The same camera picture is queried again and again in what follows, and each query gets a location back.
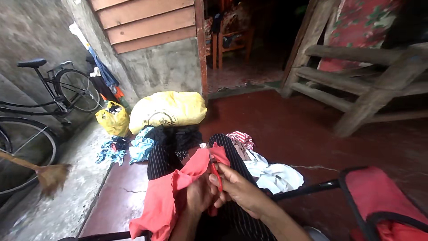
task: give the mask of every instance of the wooden plank wall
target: wooden plank wall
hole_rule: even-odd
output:
[[[193,0],[89,0],[117,53],[196,36]]]

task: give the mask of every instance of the red floor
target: red floor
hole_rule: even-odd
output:
[[[235,130],[250,134],[255,151],[272,163],[301,166],[305,185],[337,178],[338,170],[375,165],[419,207],[428,211],[427,119],[368,124],[340,139],[331,128],[341,113],[306,96],[283,99],[263,91],[211,100],[200,130],[204,140]],[[141,215],[145,165],[114,166],[81,236],[125,231]],[[349,240],[357,226],[340,190],[280,202],[302,225],[320,229],[332,241]]]

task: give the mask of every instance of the concrete wall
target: concrete wall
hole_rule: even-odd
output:
[[[202,94],[196,37],[119,54],[137,96],[166,90]]]
[[[69,31],[68,26],[72,23],[73,19],[57,0],[0,0],[0,100],[22,105],[52,101],[33,69],[16,66],[20,60],[45,58],[48,63],[39,68],[42,74],[67,60],[72,60],[77,69],[86,71],[87,51],[79,39]],[[43,112],[52,109],[40,107],[32,111]],[[0,115],[19,116],[8,113]],[[72,126],[68,130],[80,126],[90,115],[92,114],[73,111],[68,116],[72,121]],[[45,123],[62,140],[70,135],[70,132],[66,133],[60,122],[52,116],[21,115],[21,117]],[[10,130],[11,138],[24,138],[28,134],[23,129],[17,131],[19,132],[13,133]],[[44,143],[39,143],[39,146],[32,147],[33,150],[27,150],[27,154],[30,155],[29,161],[43,161],[41,158],[38,160],[31,158],[41,153],[40,148],[43,148],[43,145]],[[0,160],[0,190],[5,189],[5,185],[16,186],[16,183],[33,173],[16,164]]]
[[[196,38],[117,54],[87,0],[61,0],[100,60],[111,70],[134,106],[158,91],[196,91],[202,94]]]

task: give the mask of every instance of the broom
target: broom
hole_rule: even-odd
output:
[[[70,164],[38,166],[2,151],[0,151],[0,157],[20,166],[34,170],[37,174],[40,185],[42,186],[42,193],[51,198],[59,187],[61,189],[64,187],[64,182],[67,179],[67,175],[71,167]]]

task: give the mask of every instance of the hand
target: hand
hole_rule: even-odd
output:
[[[261,215],[266,213],[272,204],[276,204],[266,196],[258,187],[254,186],[247,179],[241,176],[232,168],[218,163],[217,170],[221,173],[223,192],[220,193],[219,199],[214,203],[214,206],[219,208],[227,201],[233,200],[240,205],[249,215],[259,219]],[[219,182],[214,174],[209,176],[211,185],[211,193],[217,195]]]
[[[208,173],[204,173],[187,187],[187,208],[200,215],[213,203],[213,194],[210,192]]]

